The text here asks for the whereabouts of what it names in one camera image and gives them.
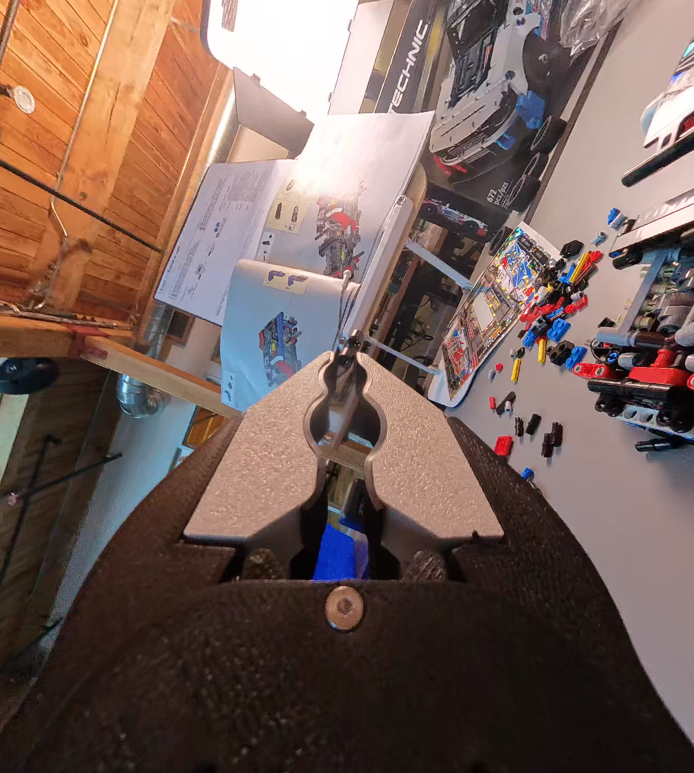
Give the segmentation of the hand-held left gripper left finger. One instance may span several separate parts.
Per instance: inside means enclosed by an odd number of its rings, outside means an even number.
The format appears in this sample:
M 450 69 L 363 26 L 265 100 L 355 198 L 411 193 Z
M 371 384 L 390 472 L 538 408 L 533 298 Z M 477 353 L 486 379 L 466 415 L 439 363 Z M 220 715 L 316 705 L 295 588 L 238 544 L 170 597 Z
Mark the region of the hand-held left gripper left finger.
M 197 546 L 269 549 L 289 577 L 313 577 L 327 521 L 323 499 L 329 394 L 326 352 L 247 409 L 182 538 Z

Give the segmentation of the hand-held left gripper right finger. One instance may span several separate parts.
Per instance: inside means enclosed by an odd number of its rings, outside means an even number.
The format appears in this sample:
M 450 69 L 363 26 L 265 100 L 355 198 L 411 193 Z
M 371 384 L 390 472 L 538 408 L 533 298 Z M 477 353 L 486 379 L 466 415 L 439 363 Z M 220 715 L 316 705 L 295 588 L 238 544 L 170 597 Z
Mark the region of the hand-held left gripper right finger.
M 368 355 L 355 355 L 353 434 L 364 463 L 369 577 L 400 577 L 420 551 L 500 546 L 505 533 L 444 414 Z

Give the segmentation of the grey lego axle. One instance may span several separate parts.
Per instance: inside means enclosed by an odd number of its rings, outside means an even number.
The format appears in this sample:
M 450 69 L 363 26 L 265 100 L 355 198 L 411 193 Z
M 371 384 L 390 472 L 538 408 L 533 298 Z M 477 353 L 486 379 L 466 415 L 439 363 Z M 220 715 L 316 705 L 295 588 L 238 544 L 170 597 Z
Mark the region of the grey lego axle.
M 353 329 L 335 356 L 335 381 L 328 393 L 328 431 L 325 446 L 335 451 L 347 438 L 359 404 L 359 363 L 357 355 L 365 336 Z

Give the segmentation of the pile of black blue lego pieces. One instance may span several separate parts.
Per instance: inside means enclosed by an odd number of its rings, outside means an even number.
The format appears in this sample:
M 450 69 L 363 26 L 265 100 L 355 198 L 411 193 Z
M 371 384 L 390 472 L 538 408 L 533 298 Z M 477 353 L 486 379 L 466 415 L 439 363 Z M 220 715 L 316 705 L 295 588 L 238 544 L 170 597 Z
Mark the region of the pile of black blue lego pieces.
M 511 415 L 514 417 L 514 434 L 500 435 L 497 437 L 493 447 L 493 453 L 504 461 L 507 461 L 512 453 L 515 440 L 523 438 L 533 438 L 540 429 L 542 417 L 538 413 L 533 413 L 529 420 L 522 419 L 515 414 L 516 393 L 510 392 L 506 397 L 497 401 L 494 396 L 488 398 L 489 409 L 496 416 Z M 553 422 L 549 431 L 543 435 L 541 440 L 541 456 L 543 459 L 550 460 L 554 454 L 562 447 L 564 441 L 564 426 L 559 422 Z

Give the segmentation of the lego sticker sheet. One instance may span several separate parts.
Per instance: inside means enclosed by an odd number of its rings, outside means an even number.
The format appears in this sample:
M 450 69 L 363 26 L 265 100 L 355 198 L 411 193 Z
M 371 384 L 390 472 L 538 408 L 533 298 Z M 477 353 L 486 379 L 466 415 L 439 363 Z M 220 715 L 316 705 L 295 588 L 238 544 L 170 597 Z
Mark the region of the lego sticker sheet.
M 541 274 L 560 257 L 555 246 L 524 222 L 509 233 L 449 323 L 429 400 L 458 406 L 478 369 L 529 308 Z

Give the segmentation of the pile of mixed coloured lego pieces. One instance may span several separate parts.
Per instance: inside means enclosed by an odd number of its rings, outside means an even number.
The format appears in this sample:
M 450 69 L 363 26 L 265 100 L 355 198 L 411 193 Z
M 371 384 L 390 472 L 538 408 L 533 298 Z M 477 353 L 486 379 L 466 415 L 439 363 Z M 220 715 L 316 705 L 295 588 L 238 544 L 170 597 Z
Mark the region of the pile of mixed coloured lego pieces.
M 530 350 L 541 365 L 572 370 L 582 362 L 585 347 L 566 336 L 571 319 L 589 304 L 587 290 L 603 260 L 599 247 L 606 240 L 602 232 L 589 250 L 578 240 L 557 250 L 525 223 L 505 227 L 493 238 L 487 276 L 512 304 L 501 327 L 517 329 L 520 345 L 511 353 L 515 362 Z

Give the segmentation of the partly built lego car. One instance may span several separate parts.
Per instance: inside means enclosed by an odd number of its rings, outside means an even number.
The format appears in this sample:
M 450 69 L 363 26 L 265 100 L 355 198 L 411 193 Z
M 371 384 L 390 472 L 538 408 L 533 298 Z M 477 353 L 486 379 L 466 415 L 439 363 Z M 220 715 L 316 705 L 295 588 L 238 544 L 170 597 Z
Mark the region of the partly built lego car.
M 642 126 L 650 154 L 623 177 L 626 187 L 694 150 L 694 34 Z M 572 371 L 597 412 L 650 433 L 637 451 L 694 446 L 694 186 L 624 221 L 610 258 L 616 270 L 643 268 L 642 284 L 621 322 L 600 324 L 594 361 Z

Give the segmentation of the lego instruction booklet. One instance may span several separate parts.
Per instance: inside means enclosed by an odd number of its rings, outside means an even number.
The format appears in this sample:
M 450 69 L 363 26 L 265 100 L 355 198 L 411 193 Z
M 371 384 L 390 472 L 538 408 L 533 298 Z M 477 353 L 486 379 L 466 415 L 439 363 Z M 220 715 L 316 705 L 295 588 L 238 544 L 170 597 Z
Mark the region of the lego instruction booklet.
M 211 164 L 155 299 L 221 327 L 223 404 L 245 411 L 349 335 L 432 117 L 328 116 L 295 160 Z

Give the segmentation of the black lego set box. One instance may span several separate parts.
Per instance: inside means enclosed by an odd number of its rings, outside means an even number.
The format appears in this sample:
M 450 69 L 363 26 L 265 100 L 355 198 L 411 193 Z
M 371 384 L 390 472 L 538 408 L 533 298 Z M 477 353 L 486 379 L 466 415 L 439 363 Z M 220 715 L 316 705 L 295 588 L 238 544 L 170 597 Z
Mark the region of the black lego set box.
M 331 114 L 432 112 L 420 214 L 482 243 L 529 208 L 597 45 L 583 2 L 359 2 Z

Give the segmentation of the wooden ceiling beam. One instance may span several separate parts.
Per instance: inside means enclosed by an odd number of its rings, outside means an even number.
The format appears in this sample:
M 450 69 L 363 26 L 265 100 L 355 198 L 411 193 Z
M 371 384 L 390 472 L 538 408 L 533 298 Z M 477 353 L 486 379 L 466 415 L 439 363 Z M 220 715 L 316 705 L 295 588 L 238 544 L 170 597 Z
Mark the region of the wooden ceiling beam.
M 223 404 L 220 386 L 135 351 L 129 339 L 126 330 L 0 314 L 0 358 L 84 360 L 223 417 L 240 415 Z

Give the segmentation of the black round ceiling fixture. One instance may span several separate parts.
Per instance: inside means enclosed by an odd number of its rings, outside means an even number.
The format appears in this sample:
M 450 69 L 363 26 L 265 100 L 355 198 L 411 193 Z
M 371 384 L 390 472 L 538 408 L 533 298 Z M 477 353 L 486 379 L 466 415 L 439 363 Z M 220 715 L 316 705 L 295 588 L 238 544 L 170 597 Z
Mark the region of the black round ceiling fixture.
M 7 358 L 0 362 L 0 393 L 37 393 L 51 387 L 59 375 L 57 362 L 49 358 Z

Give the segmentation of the white book stand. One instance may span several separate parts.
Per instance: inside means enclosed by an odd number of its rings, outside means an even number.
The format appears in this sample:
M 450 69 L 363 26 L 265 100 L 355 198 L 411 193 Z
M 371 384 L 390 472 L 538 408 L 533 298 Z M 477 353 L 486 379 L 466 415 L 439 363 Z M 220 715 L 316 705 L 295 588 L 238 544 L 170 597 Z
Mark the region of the white book stand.
M 487 245 L 508 215 L 495 203 L 477 200 L 474 193 L 465 195 L 429 181 L 418 164 L 406 195 L 391 209 L 339 335 L 360 330 L 365 353 L 390 369 L 396 361 L 406 362 L 415 385 L 420 373 L 427 374 L 424 367 L 429 364 L 406 357 L 399 348 L 386 347 L 386 338 L 397 328 L 395 321 L 406 308 L 415 313 L 423 296 L 454 305 L 443 298 L 443 277 L 459 287 L 461 295 L 455 301 L 468 295 L 475 282 L 465 272 L 474 271 L 475 258 L 457 258 L 454 250 L 463 239 L 476 247 Z

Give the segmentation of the ceiling light panel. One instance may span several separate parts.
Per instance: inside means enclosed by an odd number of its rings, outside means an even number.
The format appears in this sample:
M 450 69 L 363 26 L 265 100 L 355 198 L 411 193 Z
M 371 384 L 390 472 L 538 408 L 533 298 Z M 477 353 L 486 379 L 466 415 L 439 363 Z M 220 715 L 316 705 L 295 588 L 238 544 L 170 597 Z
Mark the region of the ceiling light panel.
M 317 121 L 329 110 L 357 1 L 205 1 L 200 37 L 229 69 Z

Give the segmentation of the clear plastic bags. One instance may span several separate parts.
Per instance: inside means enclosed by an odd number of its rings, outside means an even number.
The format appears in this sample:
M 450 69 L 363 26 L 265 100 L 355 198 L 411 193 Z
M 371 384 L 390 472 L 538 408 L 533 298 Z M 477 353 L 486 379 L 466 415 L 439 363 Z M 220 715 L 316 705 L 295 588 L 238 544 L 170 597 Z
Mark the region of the clear plastic bags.
M 568 47 L 596 43 L 627 13 L 632 1 L 568 1 L 560 39 Z

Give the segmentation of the metal ventilation duct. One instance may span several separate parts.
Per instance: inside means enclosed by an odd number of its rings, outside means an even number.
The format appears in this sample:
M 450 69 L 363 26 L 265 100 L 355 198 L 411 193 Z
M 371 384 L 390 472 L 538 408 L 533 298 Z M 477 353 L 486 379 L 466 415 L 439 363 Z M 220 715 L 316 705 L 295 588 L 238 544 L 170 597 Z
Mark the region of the metal ventilation duct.
M 160 359 L 174 311 L 171 305 L 154 302 L 145 334 L 135 344 L 136 351 Z M 121 411 L 136 420 L 155 416 L 169 402 L 168 394 L 125 374 L 118 376 L 116 394 Z

